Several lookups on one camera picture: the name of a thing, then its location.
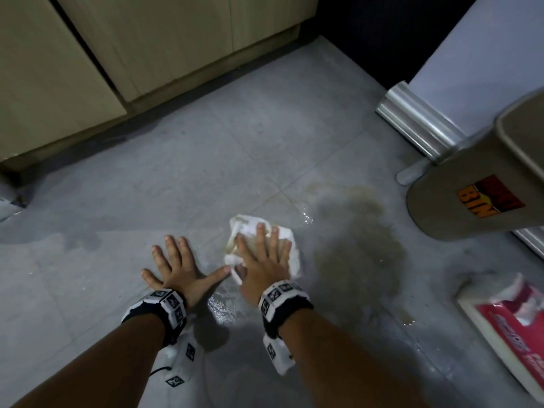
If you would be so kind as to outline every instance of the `bin sticker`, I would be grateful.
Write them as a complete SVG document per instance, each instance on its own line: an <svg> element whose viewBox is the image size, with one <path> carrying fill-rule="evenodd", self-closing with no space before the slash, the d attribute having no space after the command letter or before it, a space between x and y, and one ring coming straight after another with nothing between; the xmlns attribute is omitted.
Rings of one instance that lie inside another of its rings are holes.
<svg viewBox="0 0 544 408"><path fill-rule="evenodd" d="M525 206L495 175L487 176L459 190L457 196L478 218L487 218Z"/></svg>

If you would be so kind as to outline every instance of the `white wall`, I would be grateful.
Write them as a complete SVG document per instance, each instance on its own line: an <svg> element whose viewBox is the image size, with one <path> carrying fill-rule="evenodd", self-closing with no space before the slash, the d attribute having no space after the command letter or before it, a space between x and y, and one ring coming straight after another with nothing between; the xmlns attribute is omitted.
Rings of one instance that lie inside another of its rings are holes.
<svg viewBox="0 0 544 408"><path fill-rule="evenodd" d="M544 86L544 0L476 0L410 83L465 134Z"/></svg>

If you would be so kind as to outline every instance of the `wooden cabinet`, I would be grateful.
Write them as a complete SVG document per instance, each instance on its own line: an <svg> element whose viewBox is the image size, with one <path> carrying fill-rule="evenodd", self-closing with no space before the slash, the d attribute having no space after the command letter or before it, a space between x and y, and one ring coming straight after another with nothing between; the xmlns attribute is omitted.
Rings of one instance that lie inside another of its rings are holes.
<svg viewBox="0 0 544 408"><path fill-rule="evenodd" d="M48 0L0 0L0 159L124 115Z"/></svg>
<svg viewBox="0 0 544 408"><path fill-rule="evenodd" d="M229 0L58 0L126 101L232 53Z"/></svg>
<svg viewBox="0 0 544 408"><path fill-rule="evenodd" d="M318 0L231 0L234 50L316 15Z"/></svg>

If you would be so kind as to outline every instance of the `silver skirting board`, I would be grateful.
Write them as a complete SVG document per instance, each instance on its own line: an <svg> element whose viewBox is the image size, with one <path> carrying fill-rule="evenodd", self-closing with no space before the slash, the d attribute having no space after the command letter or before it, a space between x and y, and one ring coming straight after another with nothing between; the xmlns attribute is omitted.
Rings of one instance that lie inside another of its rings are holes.
<svg viewBox="0 0 544 408"><path fill-rule="evenodd" d="M435 164L457 150L471 146L486 133L466 136L452 121L412 92L404 81L386 93L376 112ZM425 173L424 164L420 161L399 172L398 181L403 185L410 184ZM542 227L519 229L513 233L544 259Z"/></svg>

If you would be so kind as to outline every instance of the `red and white packaging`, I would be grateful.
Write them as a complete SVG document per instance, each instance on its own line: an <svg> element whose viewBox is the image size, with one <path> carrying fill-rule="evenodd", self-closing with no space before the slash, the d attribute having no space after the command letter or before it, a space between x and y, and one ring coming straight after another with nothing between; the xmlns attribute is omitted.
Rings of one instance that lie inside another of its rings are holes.
<svg viewBox="0 0 544 408"><path fill-rule="evenodd" d="M457 301L512 374L544 403L544 295L521 274L499 291L506 284L494 278L469 285Z"/></svg>

